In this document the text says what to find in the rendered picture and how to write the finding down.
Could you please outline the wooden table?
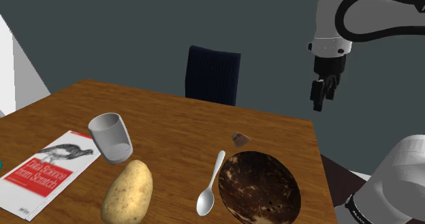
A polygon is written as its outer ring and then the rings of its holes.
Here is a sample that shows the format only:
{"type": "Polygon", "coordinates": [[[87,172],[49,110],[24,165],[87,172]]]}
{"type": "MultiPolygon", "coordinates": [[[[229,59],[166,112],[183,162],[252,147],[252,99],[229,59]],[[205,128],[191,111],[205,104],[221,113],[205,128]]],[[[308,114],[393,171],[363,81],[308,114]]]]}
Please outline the wooden table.
{"type": "Polygon", "coordinates": [[[237,153],[236,132],[250,138],[246,150],[272,155],[294,175],[302,196],[294,224],[337,224],[311,121],[94,80],[0,118],[0,176],[66,131],[88,133],[90,120],[106,112],[121,115],[132,158],[153,175],[142,224],[240,224],[220,198],[204,217],[195,210],[199,194],[218,187],[212,174],[219,151],[237,153]]]}

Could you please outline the potato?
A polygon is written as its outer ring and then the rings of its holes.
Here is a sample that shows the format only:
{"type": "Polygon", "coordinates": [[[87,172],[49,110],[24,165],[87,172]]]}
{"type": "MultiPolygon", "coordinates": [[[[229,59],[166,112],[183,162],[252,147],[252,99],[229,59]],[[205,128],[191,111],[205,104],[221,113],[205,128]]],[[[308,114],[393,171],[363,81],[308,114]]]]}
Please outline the potato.
{"type": "Polygon", "coordinates": [[[101,205],[105,224],[140,224],[153,193],[153,177],[145,163],[130,161],[108,188],[101,205]]]}

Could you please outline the small brown shard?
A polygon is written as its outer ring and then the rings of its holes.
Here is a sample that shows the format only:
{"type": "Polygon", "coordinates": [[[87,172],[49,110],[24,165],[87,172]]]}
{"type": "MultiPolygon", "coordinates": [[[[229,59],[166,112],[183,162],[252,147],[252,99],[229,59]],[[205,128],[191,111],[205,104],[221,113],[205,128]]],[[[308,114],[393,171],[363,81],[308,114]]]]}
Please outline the small brown shard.
{"type": "Polygon", "coordinates": [[[232,134],[232,141],[234,143],[235,148],[240,148],[246,144],[248,144],[251,139],[244,135],[243,133],[236,132],[232,134]]]}

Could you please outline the white and red book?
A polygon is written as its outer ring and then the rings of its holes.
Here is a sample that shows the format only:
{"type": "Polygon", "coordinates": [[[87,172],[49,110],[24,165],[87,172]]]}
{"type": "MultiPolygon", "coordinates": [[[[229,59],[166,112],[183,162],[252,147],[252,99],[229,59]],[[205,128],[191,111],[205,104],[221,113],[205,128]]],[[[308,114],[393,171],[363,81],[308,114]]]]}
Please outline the white and red book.
{"type": "Polygon", "coordinates": [[[0,208],[31,221],[100,155],[92,138],[69,130],[0,177],[0,208]]]}

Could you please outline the dark brown bowl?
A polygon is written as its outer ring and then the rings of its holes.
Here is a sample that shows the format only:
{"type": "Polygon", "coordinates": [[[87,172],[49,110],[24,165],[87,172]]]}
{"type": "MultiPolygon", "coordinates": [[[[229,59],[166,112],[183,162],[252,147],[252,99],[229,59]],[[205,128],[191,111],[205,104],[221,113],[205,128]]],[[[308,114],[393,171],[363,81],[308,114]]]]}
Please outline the dark brown bowl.
{"type": "Polygon", "coordinates": [[[219,172],[219,192],[242,224],[292,224],[300,213],[296,179],[265,153],[244,151],[226,160],[219,172]]]}

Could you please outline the white spoon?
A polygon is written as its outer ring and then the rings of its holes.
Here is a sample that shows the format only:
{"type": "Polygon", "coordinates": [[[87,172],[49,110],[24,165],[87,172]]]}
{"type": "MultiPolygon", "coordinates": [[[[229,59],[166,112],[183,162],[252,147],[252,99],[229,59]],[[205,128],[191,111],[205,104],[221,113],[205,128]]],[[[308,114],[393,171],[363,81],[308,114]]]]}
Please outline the white spoon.
{"type": "Polygon", "coordinates": [[[223,163],[225,155],[226,153],[224,150],[219,151],[210,182],[207,188],[203,190],[203,192],[201,192],[198,196],[197,203],[196,203],[196,212],[201,217],[207,215],[214,206],[215,197],[214,197],[212,187],[213,187],[213,183],[215,181],[216,175],[218,171],[220,170],[220,167],[223,163]]]}

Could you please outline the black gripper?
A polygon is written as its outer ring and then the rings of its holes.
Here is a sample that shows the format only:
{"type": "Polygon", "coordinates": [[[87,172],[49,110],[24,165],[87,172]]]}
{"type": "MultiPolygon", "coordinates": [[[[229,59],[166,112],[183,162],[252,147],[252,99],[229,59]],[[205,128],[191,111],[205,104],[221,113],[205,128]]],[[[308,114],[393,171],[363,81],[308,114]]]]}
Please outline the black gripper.
{"type": "Polygon", "coordinates": [[[336,89],[341,81],[341,74],[345,70],[347,56],[324,58],[315,56],[314,72],[319,75],[319,80],[314,80],[311,86],[310,100],[313,102],[314,111],[321,112],[325,98],[334,99],[336,89]]]}

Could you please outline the dark robot stand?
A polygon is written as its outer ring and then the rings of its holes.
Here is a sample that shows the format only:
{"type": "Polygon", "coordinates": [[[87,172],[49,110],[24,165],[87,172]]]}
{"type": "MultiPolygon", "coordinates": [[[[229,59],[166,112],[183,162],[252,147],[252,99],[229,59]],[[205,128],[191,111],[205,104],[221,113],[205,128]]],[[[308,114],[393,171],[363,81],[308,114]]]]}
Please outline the dark robot stand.
{"type": "Polygon", "coordinates": [[[340,206],[352,194],[358,191],[366,181],[353,174],[331,159],[321,155],[333,206],[340,206]]]}

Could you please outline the white cup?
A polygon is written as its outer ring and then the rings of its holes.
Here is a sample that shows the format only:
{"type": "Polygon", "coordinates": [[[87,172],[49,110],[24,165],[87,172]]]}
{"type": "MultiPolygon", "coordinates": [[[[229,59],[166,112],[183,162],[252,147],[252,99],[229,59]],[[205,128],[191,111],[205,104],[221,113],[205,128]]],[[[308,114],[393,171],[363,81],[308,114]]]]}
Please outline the white cup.
{"type": "Polygon", "coordinates": [[[102,157],[109,164],[124,163],[133,153],[133,146],[122,117],[114,112],[100,114],[88,124],[91,137],[102,157]]]}

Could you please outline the dark blue chair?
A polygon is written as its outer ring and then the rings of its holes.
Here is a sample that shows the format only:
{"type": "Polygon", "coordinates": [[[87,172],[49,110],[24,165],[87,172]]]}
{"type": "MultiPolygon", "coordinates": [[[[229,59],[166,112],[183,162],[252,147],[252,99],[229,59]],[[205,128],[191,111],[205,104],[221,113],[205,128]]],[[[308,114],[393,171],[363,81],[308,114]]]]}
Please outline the dark blue chair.
{"type": "Polygon", "coordinates": [[[236,105],[240,53],[190,46],[185,74],[185,96],[236,105]]]}

